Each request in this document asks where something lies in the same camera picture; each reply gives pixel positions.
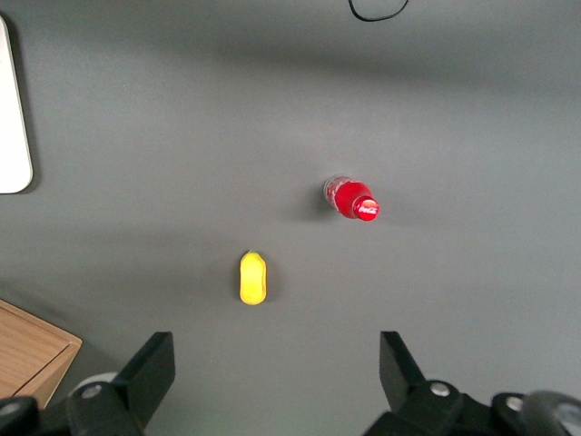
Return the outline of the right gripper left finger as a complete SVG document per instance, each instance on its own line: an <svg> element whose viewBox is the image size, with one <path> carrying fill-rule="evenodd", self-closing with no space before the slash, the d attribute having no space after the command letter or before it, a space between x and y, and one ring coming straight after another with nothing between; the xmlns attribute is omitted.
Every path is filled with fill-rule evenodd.
<svg viewBox="0 0 581 436"><path fill-rule="evenodd" d="M156 332L110 381L85 381L68 396L70 432L144 435L174 379L173 336Z"/></svg>

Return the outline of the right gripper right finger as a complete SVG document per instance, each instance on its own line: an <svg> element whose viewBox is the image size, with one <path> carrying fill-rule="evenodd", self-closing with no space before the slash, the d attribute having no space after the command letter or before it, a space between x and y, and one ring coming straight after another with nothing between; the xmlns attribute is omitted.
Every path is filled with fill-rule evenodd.
<svg viewBox="0 0 581 436"><path fill-rule="evenodd" d="M398 332L382 332L379 379L389 404L367 435L449 435L463 407L462 394L421 372Z"/></svg>

